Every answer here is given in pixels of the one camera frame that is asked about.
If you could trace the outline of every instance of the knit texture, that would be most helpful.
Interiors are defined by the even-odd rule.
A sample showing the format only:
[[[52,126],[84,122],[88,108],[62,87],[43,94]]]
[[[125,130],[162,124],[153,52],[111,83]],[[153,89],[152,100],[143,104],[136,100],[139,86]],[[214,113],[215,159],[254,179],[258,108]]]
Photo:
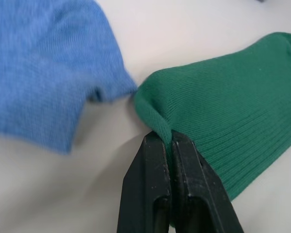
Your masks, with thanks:
[[[171,130],[188,135],[234,199],[291,145],[291,34],[157,71],[134,102],[169,151]]]
[[[0,0],[0,133],[69,152],[84,102],[136,90],[92,0]]]

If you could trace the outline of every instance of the green fabric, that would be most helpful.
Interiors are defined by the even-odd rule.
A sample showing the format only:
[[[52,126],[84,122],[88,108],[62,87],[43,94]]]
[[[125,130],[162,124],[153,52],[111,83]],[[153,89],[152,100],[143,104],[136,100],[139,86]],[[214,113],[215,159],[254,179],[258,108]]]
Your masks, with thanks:
[[[291,34],[159,70],[134,103],[167,150],[171,130],[188,135],[234,199],[291,146]]]

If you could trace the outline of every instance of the blue sock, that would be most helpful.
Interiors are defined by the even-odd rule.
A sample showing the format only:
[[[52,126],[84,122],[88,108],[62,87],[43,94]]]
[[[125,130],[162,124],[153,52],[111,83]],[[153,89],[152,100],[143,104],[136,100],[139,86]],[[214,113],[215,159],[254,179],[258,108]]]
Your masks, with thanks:
[[[87,99],[136,90],[92,0],[0,0],[0,133],[69,152]]]

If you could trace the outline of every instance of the white table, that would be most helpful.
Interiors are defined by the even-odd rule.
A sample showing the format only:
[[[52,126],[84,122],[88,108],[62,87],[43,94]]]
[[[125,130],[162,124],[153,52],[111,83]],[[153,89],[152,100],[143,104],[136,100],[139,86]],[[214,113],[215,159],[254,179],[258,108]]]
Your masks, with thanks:
[[[291,32],[291,0],[98,2],[138,84]],[[85,106],[68,157],[0,137],[0,233],[116,232],[122,180],[147,132],[125,99]],[[291,148],[233,205],[246,233],[291,233]]]

